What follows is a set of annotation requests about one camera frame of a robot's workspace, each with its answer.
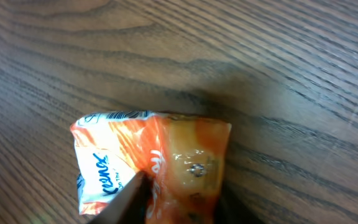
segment barcode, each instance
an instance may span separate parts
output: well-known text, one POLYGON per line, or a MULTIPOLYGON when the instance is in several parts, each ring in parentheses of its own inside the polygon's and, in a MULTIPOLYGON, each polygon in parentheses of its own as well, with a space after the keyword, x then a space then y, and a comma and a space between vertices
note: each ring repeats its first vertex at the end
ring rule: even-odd
POLYGON ((150 111, 113 112, 107 115, 107 119, 146 118, 150 111))

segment wood grain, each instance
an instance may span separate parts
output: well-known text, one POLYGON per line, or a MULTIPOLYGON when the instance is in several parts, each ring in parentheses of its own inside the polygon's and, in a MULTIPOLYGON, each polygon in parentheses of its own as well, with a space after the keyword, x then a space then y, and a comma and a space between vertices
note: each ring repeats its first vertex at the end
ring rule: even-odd
POLYGON ((69 125, 145 109, 230 121, 265 223, 358 223, 358 0, 0 0, 0 223, 86 223, 69 125))

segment orange and white packet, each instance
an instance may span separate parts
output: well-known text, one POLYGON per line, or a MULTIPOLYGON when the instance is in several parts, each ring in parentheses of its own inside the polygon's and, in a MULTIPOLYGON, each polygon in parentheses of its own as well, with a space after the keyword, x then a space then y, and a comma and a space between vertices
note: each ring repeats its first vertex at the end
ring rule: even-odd
POLYGON ((98 214, 144 170, 153 179, 146 223, 212 223, 231 125, 155 113, 93 113, 70 127, 81 174, 80 214, 98 214))

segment kleenex logo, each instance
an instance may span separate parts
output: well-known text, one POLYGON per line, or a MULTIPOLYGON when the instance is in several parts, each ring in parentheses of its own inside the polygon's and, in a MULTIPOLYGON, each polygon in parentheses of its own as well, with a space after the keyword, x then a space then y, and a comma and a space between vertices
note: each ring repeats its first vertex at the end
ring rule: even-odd
POLYGON ((98 167, 99 170, 99 176, 100 179, 99 181, 102 183, 102 187, 103 187, 103 192, 105 192, 106 194, 104 196, 107 195, 112 195, 118 192, 118 188, 113 188, 112 185, 112 181, 110 178, 110 173, 109 173, 109 161, 108 161, 108 157, 104 156, 102 159, 100 157, 98 157, 98 155, 96 155, 96 153, 93 154, 93 156, 95 158, 97 158, 98 162, 96 163, 96 167, 98 167))

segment plastic wrapper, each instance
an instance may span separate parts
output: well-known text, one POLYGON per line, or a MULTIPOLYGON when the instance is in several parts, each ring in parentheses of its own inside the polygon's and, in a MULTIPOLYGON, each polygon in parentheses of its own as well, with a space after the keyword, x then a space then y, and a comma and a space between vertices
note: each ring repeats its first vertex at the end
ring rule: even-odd
POLYGON ((93 113, 71 126, 80 214, 98 214, 136 172, 152 179, 146 223, 212 223, 231 125, 151 111, 93 113))

